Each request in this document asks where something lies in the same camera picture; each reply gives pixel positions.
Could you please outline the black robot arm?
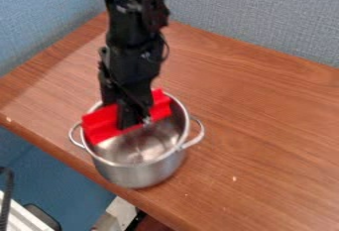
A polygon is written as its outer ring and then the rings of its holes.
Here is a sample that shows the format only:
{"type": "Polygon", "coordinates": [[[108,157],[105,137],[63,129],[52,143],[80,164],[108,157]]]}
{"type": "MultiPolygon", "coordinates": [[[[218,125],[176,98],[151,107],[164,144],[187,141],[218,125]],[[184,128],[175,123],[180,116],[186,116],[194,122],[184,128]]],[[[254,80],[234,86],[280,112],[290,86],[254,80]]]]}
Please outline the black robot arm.
{"type": "Polygon", "coordinates": [[[116,105],[116,127],[124,130],[151,121],[151,83],[170,48],[162,34],[170,10],[164,0],[104,0],[108,28],[97,51],[100,96],[116,105]]]}

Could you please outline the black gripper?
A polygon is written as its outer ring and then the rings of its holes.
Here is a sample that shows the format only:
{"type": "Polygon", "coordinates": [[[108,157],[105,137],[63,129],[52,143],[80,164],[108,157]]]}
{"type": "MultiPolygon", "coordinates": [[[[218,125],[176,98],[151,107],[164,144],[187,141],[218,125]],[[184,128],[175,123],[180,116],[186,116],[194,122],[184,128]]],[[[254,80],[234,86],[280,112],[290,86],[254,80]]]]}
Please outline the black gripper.
{"type": "Polygon", "coordinates": [[[117,128],[124,130],[151,117],[151,82],[160,73],[164,42],[154,41],[125,50],[99,49],[99,89],[104,106],[117,104],[117,128]]]}

